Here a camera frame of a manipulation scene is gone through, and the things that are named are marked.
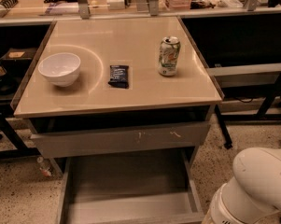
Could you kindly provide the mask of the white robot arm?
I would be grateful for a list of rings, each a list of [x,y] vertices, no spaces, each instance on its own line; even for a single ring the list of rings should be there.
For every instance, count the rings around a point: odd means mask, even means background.
[[[202,224],[256,224],[281,212],[281,149],[251,147],[232,163],[233,177],[214,194]]]

